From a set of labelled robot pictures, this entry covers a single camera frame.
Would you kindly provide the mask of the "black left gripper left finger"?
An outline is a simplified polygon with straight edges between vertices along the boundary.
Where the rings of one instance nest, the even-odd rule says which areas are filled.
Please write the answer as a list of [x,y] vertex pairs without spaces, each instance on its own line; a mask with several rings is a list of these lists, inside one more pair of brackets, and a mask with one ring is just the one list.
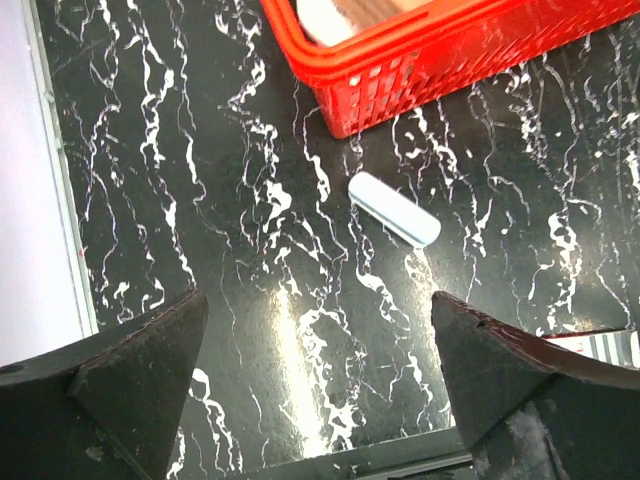
[[2,367],[2,478],[164,478],[208,311],[190,291]]

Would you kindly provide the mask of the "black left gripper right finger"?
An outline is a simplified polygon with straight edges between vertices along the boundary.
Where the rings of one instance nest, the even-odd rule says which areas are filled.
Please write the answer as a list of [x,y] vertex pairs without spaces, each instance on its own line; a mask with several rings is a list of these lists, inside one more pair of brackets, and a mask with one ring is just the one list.
[[432,325],[481,479],[636,479],[639,373],[505,324],[444,291]]

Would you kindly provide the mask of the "white red staple box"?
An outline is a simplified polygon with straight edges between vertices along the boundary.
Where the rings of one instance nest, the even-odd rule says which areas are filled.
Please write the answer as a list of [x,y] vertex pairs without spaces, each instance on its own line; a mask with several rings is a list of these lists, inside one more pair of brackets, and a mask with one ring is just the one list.
[[629,369],[639,369],[639,333],[610,330],[546,336],[545,340],[566,350]]

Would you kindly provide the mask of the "light blue stapler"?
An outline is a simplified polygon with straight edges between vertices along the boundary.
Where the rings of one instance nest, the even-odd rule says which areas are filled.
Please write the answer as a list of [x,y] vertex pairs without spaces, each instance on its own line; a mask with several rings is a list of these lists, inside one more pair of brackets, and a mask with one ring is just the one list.
[[414,248],[433,244],[440,221],[377,177],[358,172],[348,183],[350,200]]

